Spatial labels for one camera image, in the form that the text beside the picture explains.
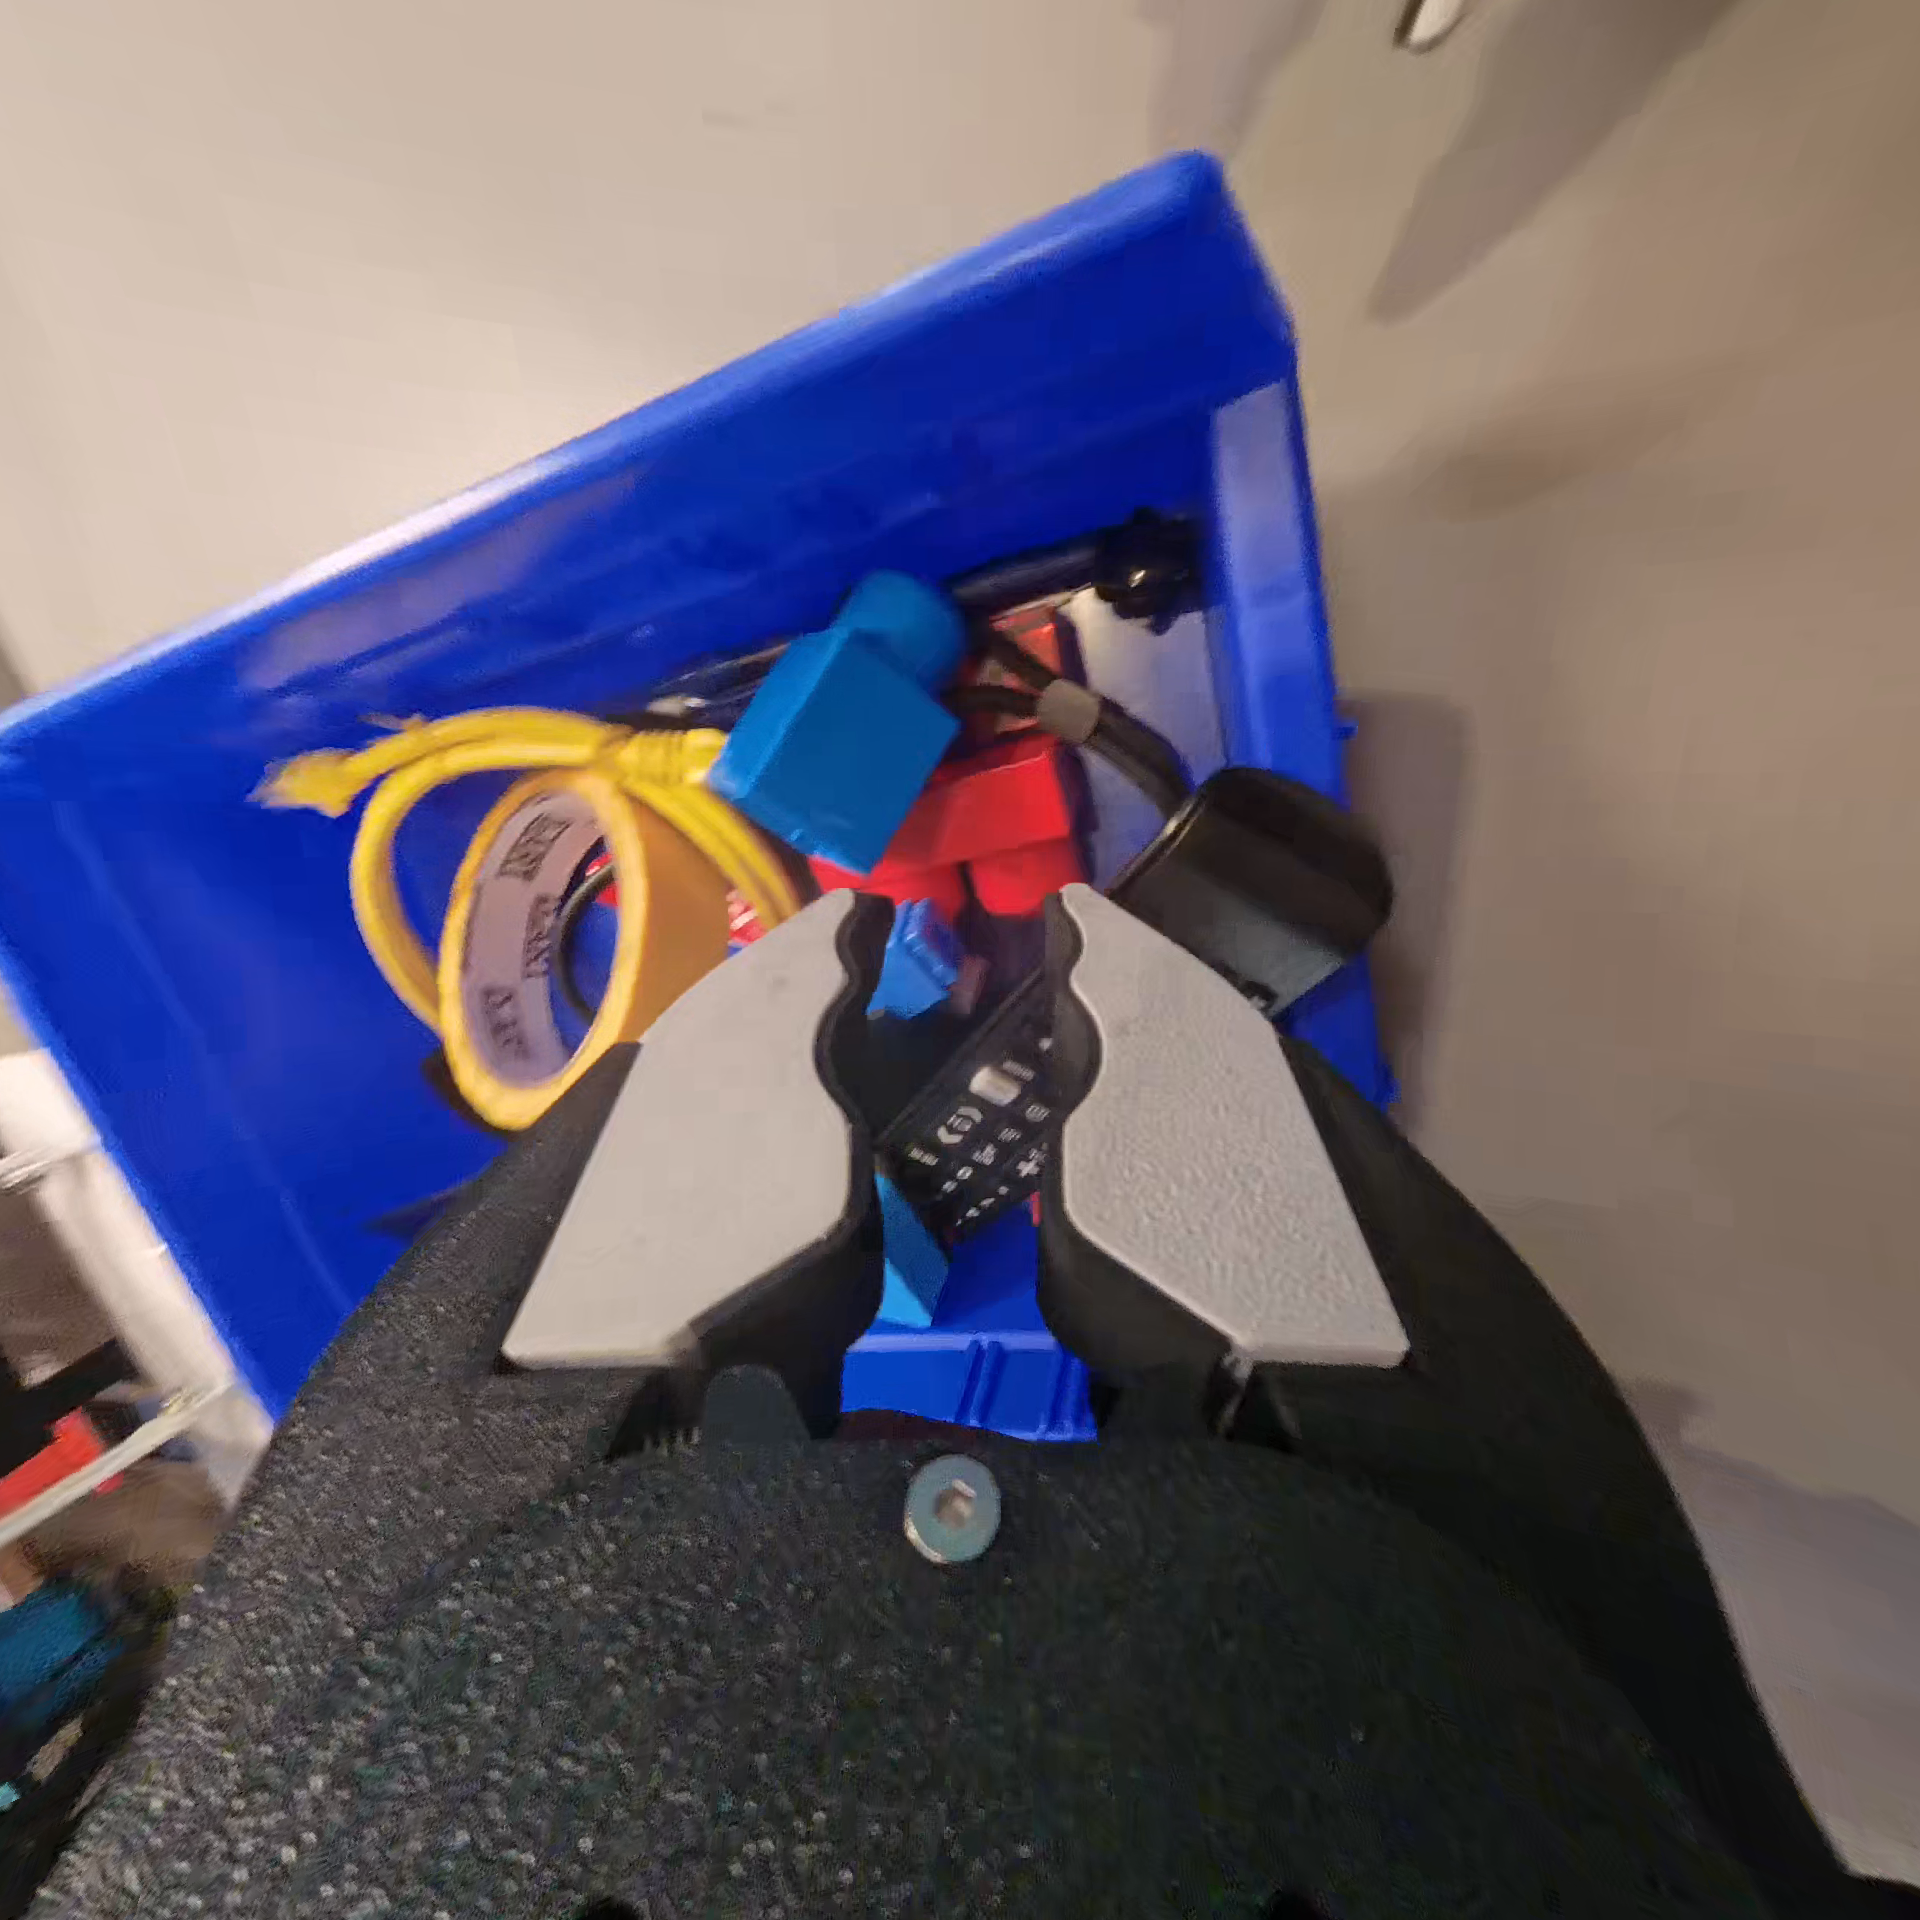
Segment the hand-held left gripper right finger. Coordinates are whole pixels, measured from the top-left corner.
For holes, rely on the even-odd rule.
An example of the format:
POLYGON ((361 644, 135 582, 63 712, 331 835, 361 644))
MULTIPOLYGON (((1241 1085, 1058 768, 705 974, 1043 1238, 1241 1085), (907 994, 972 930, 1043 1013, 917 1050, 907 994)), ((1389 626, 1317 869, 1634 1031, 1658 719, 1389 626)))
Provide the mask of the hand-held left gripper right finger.
POLYGON ((1234 1400, 1266 1368, 1413 1357, 1285 1043, 1086 885, 1047 909, 1063 1102, 1037 1299, 1099 1400, 1234 1400))

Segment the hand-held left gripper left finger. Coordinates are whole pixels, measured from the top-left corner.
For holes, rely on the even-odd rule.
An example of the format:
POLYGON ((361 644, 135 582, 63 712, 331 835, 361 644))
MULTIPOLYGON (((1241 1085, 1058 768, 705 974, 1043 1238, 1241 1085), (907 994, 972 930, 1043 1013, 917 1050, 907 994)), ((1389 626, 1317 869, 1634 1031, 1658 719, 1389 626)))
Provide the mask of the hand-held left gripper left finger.
POLYGON ((547 1217, 509 1368, 844 1372, 882 1299, 858 1082, 894 920, 868 892, 820 897, 503 1152, 547 1217))

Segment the red building block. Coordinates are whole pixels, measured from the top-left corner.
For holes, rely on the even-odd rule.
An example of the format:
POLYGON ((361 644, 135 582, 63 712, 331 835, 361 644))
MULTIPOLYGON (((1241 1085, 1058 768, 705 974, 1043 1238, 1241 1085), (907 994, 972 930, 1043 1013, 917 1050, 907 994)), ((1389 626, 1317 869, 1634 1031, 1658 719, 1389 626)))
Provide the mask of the red building block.
POLYGON ((1083 800, 1083 771, 1066 745, 1045 733, 1014 735, 931 778, 870 881, 896 900, 955 910, 960 895, 972 899, 970 859, 1063 837, 1085 855, 1083 800))

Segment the blue plastic bin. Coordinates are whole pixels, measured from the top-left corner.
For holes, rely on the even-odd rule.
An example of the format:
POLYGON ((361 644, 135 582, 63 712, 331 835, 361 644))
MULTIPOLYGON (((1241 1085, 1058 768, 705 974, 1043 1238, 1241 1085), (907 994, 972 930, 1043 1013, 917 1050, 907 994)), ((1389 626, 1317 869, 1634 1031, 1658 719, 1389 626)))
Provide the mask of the blue plastic bin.
POLYGON ((686 662, 1137 510, 1209 527, 1231 765, 1353 800, 1299 348, 1220 160, 1162 157, 4 716, 4 983, 270 1419, 499 1148, 252 803, 381 719, 629 710, 686 662))

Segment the small blue plastic piece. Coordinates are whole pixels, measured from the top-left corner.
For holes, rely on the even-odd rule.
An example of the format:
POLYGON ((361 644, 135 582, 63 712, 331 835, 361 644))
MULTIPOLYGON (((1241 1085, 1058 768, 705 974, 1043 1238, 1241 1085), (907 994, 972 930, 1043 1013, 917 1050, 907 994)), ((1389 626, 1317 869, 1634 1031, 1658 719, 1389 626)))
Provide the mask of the small blue plastic piece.
POLYGON ((882 1282, 876 1320, 905 1333, 931 1333, 950 1276, 942 1240, 884 1175, 876 1175, 882 1282))
POLYGON ((945 1009, 960 987, 969 954, 942 904, 898 903, 868 1002, 873 1020, 918 1020, 945 1009))

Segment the black remote control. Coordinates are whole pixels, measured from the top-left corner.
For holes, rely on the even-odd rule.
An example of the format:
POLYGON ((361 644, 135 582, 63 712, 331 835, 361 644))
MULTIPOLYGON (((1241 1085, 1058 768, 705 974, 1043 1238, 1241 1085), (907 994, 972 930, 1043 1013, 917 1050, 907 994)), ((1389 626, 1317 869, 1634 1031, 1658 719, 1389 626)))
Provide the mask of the black remote control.
POLYGON ((953 1250, 1040 1199, 1063 1121, 1045 974, 938 1028, 917 1066, 876 1131, 876 1173, 953 1250))

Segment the yellow tape roll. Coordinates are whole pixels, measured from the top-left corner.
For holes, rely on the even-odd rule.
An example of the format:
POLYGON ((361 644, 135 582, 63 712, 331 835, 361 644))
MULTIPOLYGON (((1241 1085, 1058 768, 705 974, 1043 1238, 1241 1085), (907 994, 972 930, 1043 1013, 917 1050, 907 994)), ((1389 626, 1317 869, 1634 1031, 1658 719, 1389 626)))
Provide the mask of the yellow tape roll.
POLYGON ((719 865, 610 775, 519 777, 450 885, 431 1010, 453 1086, 489 1128, 533 1128, 613 1049, 638 1045, 731 949, 719 865), (564 1014, 564 900, 595 852, 616 895, 604 985, 564 1014))

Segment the flat red block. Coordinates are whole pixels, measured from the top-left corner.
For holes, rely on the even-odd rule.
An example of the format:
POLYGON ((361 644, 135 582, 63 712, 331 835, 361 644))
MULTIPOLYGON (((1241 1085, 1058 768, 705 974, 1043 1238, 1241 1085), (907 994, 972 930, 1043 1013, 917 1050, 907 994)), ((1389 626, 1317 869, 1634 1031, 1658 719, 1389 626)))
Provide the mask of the flat red block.
POLYGON ((1083 849, 1068 835, 1003 847, 964 863, 972 903, 997 920, 1043 915, 1049 899, 1085 879, 1083 849))

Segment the blue plastic block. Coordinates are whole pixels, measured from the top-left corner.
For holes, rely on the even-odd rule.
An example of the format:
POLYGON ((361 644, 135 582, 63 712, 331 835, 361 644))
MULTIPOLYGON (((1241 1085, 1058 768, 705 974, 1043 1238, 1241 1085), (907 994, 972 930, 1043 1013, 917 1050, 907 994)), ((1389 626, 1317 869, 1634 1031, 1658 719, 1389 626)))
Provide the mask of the blue plastic block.
POLYGON ((715 759, 706 786, 811 861, 873 873, 960 733, 949 691, 969 654, 942 590, 866 577, 793 640, 715 759))

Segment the red translucent box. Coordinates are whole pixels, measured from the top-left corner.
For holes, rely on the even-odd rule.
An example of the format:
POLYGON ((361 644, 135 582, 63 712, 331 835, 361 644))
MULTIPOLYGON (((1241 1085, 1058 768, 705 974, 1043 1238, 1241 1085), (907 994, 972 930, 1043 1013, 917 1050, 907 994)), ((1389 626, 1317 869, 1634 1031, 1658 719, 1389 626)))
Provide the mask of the red translucent box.
POLYGON ((1086 680, 1078 631, 1060 603, 974 618, 969 642, 969 662, 950 688, 950 700, 962 719, 964 739, 976 747, 1035 733, 1040 726, 1040 694, 1055 678, 1086 680))

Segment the black round knob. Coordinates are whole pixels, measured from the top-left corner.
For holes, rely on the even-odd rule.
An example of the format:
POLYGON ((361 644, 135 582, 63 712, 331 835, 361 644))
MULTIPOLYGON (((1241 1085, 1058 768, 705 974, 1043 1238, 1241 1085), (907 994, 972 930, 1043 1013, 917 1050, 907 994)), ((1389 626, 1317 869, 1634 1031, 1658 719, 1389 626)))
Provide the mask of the black round knob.
POLYGON ((1096 539, 1091 589, 1117 618, 1167 634, 1195 604, 1202 559, 1190 517, 1138 509, 1096 539))

